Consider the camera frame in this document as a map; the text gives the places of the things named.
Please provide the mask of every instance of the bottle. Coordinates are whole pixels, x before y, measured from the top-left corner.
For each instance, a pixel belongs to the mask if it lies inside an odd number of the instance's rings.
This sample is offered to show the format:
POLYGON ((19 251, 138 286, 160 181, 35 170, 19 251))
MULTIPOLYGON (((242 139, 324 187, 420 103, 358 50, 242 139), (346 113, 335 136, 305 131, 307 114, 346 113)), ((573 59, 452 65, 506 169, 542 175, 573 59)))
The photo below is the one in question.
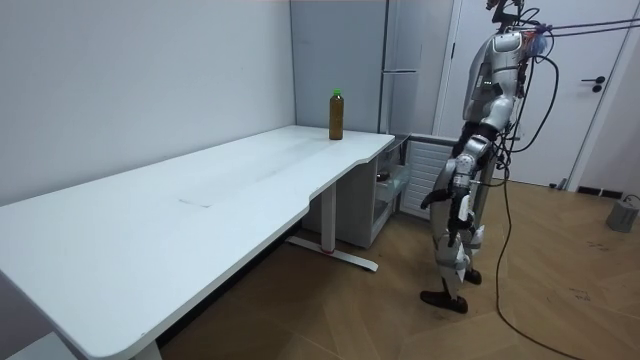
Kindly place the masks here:
POLYGON ((334 89, 329 100, 329 139, 342 140, 343 117, 344 98, 340 95, 340 89, 334 89))

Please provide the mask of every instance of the white wall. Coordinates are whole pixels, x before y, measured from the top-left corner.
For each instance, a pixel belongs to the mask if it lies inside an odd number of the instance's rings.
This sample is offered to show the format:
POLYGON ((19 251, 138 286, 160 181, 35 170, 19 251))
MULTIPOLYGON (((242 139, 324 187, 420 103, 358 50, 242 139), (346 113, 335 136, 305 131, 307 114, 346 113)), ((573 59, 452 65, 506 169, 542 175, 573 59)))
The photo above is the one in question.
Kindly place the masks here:
POLYGON ((438 104, 442 67, 445 57, 450 56, 446 48, 451 13, 453 12, 453 0, 422 1, 421 3, 423 11, 426 13, 426 21, 425 31, 422 35, 422 62, 416 95, 413 132, 431 134, 438 104))
POLYGON ((640 194, 639 40, 640 31, 632 30, 601 105, 605 117, 594 124, 598 134, 593 150, 585 154, 581 186, 640 194))
MULTIPOLYGON (((0 1, 0 205, 294 123, 287 1, 0 1)), ((49 331, 0 279, 0 358, 49 331)))

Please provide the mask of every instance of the wooden floor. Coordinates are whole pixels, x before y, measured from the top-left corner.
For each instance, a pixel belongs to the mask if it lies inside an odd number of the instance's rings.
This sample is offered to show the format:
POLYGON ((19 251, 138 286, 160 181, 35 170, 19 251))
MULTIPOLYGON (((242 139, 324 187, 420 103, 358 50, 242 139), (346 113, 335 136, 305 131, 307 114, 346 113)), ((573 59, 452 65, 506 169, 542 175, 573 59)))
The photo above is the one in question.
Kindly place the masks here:
MULTIPOLYGON (((500 274, 502 307, 522 331, 586 359, 640 359, 640 225, 609 230, 612 201, 511 183, 514 230, 500 274)), ((492 190, 488 227, 465 284, 469 314, 422 303, 439 289, 428 224, 397 215, 368 250, 367 273, 282 245, 162 349, 178 359, 562 359, 498 317, 495 266, 507 221, 492 190)))

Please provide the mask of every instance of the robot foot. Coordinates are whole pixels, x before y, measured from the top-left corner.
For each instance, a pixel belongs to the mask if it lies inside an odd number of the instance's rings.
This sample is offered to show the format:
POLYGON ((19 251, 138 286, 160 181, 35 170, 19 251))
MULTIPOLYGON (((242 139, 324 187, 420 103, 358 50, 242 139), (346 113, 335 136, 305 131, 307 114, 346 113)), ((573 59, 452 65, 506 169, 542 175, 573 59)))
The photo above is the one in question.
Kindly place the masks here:
POLYGON ((469 311, 467 300, 461 296, 458 296, 457 300, 453 300, 446 291, 423 291, 420 293, 420 299, 429 305, 455 311, 460 314, 466 314, 469 311))
POLYGON ((464 281, 468 281, 473 285, 480 285, 482 284, 482 274, 480 274, 480 271, 475 269, 471 271, 467 270, 464 273, 464 281))

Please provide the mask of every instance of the white door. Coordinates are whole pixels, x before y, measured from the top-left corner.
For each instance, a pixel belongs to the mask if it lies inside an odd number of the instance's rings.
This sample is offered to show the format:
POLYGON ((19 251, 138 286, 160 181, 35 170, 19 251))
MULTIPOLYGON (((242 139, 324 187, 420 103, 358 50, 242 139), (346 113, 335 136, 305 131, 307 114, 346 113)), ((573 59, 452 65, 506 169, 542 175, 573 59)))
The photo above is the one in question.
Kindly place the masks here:
MULTIPOLYGON (((478 48, 496 30, 496 25, 491 24, 493 14, 486 11, 483 4, 477 0, 462 0, 455 53, 446 82, 446 95, 436 114, 434 135, 460 136, 469 67, 478 48)), ((560 26, 630 19, 634 17, 638 0, 526 0, 525 4, 527 8, 541 9, 536 20, 560 26)), ((594 82, 582 80, 599 76, 608 80, 611 77, 626 33, 623 30, 556 39, 549 56, 560 67, 556 103, 535 144, 525 152, 513 154, 512 180, 547 186, 569 178, 604 93, 593 91, 594 82)), ((521 140, 516 143, 516 149, 528 144, 539 127, 549 106, 554 82, 555 72, 551 65, 536 64, 521 131, 518 131, 521 140)))

